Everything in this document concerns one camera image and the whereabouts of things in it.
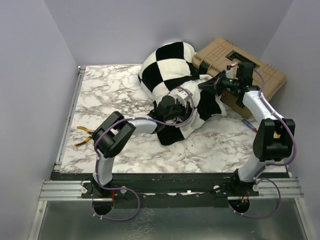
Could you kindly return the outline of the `black and white checkered pillowcase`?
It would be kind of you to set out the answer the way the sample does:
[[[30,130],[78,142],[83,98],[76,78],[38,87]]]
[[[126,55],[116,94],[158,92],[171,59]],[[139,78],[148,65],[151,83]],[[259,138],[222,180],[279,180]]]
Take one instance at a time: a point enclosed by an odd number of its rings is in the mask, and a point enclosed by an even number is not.
[[[178,97],[179,93],[191,95],[194,112],[182,126],[166,125],[157,133],[159,142],[169,146],[183,141],[213,116],[226,116],[221,98],[199,89],[198,85],[211,79],[208,74],[198,74],[192,64],[195,49],[186,42],[169,42],[156,49],[141,65],[138,73],[140,85],[158,107],[164,96]]]

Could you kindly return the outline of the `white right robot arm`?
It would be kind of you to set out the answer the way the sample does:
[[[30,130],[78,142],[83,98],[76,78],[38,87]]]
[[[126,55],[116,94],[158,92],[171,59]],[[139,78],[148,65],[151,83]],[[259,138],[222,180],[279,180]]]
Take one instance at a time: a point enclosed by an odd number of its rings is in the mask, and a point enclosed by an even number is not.
[[[234,174],[229,189],[240,196],[248,189],[247,183],[255,179],[269,166],[287,166],[297,154],[294,133],[296,124],[284,118],[266,100],[262,88],[253,85],[253,74],[239,73],[235,79],[227,77],[225,71],[212,79],[200,83],[198,87],[216,96],[224,91],[237,98],[237,105],[246,107],[259,123],[252,149],[253,155]]]

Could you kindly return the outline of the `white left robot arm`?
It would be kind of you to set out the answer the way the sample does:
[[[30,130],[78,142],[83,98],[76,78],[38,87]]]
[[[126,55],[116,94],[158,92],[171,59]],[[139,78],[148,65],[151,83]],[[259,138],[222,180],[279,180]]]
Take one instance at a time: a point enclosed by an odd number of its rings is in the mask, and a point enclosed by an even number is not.
[[[94,132],[96,164],[93,191],[97,196],[106,197],[111,190],[112,170],[115,157],[123,150],[131,136],[156,134],[165,126],[179,127],[188,123],[195,111],[190,102],[169,104],[153,109],[148,115],[125,117],[114,111]]]

